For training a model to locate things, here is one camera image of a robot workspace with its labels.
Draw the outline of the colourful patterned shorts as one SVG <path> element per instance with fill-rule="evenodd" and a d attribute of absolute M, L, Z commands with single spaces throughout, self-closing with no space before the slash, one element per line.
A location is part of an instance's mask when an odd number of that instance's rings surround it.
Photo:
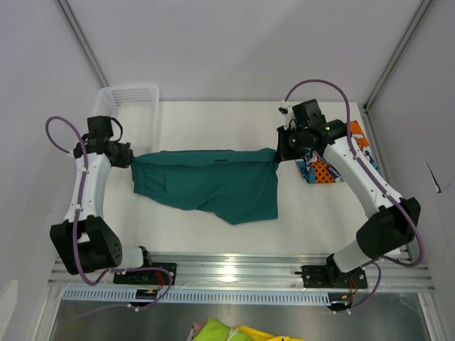
<path fill-rule="evenodd" d="M 350 131 L 362 154 L 367 158 L 372 167 L 376 171 L 379 171 L 362 126 L 357 121 L 352 121 L 350 123 Z M 328 163 L 326 159 L 323 156 L 320 156 L 314 149 L 306 150 L 304 158 L 296 160 L 295 164 L 301 177 L 308 184 L 342 183 L 344 181 L 342 175 L 336 168 Z"/>

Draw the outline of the green shorts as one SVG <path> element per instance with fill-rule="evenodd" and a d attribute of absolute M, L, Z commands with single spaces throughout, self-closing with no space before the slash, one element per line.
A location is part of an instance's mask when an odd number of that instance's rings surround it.
<path fill-rule="evenodd" d="M 275 151 L 161 151 L 137 156 L 134 192 L 162 205 L 198 210 L 232 224 L 278 218 Z"/>

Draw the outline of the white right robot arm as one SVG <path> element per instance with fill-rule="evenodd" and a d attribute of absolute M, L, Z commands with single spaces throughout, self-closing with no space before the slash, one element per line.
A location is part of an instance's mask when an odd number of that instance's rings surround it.
<path fill-rule="evenodd" d="M 373 168 L 353 138 L 349 121 L 327 121 L 315 99 L 284 104 L 279 112 L 285 124 L 277 128 L 276 161 L 301 159 L 314 150 L 341 174 L 367 217 L 355 239 L 327 258 L 324 276 L 330 285 L 342 286 L 356 269 L 421 239 L 420 204 L 404 198 Z"/>

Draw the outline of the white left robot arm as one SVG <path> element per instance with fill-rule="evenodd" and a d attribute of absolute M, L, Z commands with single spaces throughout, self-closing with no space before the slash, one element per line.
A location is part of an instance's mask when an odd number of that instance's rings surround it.
<path fill-rule="evenodd" d="M 95 116 L 87 120 L 88 132 L 77 134 L 69 156 L 76 165 L 70 206 L 63 221 L 50 228 L 50 240 L 69 274 L 91 286 L 88 274 L 110 270 L 129 275 L 140 284 L 154 277 L 154 266 L 145 247 L 125 247 L 104 220 L 104 198 L 112 168 L 127 169 L 133 161 L 129 143 L 114 138 L 118 120 Z"/>

